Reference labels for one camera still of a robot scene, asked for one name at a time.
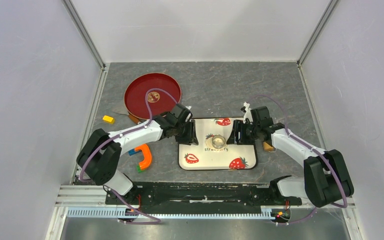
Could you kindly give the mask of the white strawberry enamel tray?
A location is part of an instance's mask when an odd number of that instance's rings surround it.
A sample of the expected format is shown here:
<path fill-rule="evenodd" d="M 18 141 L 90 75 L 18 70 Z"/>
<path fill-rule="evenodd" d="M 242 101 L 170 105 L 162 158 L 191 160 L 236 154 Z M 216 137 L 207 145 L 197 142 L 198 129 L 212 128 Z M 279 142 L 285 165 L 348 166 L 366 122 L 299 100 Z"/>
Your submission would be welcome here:
<path fill-rule="evenodd" d="M 230 136 L 233 122 L 241 117 L 196 118 L 195 128 L 198 145 L 178 145 L 178 164 L 186 171 L 249 170 L 258 163 L 255 144 L 227 144 L 223 150 L 210 150 L 206 136 Z"/>

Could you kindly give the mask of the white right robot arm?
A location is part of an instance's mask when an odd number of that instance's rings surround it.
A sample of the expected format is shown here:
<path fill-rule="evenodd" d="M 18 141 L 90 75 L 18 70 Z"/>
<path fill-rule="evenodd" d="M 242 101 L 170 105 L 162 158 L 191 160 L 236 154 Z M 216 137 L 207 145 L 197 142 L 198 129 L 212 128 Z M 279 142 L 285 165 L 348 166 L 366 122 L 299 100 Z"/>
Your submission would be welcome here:
<path fill-rule="evenodd" d="M 269 199 L 282 204 L 289 197 L 307 199 L 315 207 L 348 206 L 347 198 L 354 192 L 342 153 L 325 150 L 292 133 L 283 123 L 274 123 L 266 106 L 250 108 L 245 102 L 242 120 L 234 120 L 229 145 L 251 145 L 260 140 L 266 151 L 276 150 L 287 154 L 303 168 L 303 177 L 290 175 L 270 182 Z"/>

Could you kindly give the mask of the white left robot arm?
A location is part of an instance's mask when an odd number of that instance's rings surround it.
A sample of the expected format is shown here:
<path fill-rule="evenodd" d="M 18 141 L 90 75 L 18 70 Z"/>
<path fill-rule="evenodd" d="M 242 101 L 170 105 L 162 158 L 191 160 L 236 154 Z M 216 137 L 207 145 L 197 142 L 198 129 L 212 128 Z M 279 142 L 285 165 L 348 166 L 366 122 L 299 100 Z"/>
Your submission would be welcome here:
<path fill-rule="evenodd" d="M 137 191 L 133 181 L 118 170 L 120 157 L 143 144 L 171 137 L 179 144 L 197 145 L 192 117 L 190 109 L 178 103 L 171 111 L 124 130 L 106 132 L 99 128 L 93 131 L 76 159 L 81 168 L 79 181 L 86 182 L 84 176 L 88 176 L 97 186 L 115 191 L 123 203 L 133 203 Z"/>

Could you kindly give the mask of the small dough ball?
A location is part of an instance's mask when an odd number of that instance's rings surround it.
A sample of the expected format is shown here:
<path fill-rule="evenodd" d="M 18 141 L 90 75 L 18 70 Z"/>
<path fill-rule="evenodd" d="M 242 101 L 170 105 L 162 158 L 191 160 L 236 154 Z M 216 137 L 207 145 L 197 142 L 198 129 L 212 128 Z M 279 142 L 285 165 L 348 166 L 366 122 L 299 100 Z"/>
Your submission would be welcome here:
<path fill-rule="evenodd" d="M 205 144 L 206 144 L 207 148 L 209 148 L 211 151 L 222 151 L 222 150 L 225 149 L 228 145 L 226 144 L 225 147 L 222 148 L 222 149 L 214 149 L 214 148 L 212 147 L 212 144 L 211 144 L 211 140 L 212 140 L 212 137 L 213 137 L 214 135 L 217 135 L 217 134 L 209 134 L 209 135 L 207 135 L 207 136 L 205 137 Z"/>

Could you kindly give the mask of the small metal cup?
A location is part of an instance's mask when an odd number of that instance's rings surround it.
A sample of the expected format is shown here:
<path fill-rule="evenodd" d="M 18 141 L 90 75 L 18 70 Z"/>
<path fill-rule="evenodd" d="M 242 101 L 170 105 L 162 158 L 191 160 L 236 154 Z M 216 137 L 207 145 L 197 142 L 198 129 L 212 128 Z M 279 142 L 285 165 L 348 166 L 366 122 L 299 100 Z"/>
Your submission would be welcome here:
<path fill-rule="evenodd" d="M 211 145 L 216 150 L 223 149 L 226 146 L 226 144 L 227 144 L 226 139 L 220 134 L 214 135 L 211 138 Z"/>

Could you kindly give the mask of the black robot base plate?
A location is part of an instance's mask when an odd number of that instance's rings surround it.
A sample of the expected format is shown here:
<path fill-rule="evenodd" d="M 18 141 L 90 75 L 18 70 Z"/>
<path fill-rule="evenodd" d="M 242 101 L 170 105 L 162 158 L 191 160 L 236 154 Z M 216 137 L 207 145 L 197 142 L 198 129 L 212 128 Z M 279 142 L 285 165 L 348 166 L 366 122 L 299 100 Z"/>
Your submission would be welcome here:
<path fill-rule="evenodd" d="M 123 198 L 146 214 L 256 214 L 262 206 L 300 206 L 282 196 L 275 180 L 263 183 L 135 181 Z"/>

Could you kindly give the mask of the wooden dough roller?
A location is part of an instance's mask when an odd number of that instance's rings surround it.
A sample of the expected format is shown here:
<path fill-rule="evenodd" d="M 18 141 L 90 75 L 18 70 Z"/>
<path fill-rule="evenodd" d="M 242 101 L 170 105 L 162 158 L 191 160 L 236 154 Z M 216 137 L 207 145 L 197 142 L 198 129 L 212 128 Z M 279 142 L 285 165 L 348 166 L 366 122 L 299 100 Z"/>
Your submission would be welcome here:
<path fill-rule="evenodd" d="M 266 141 L 262 142 L 262 147 L 265 152 L 274 153 L 276 152 L 276 148 L 267 143 Z"/>

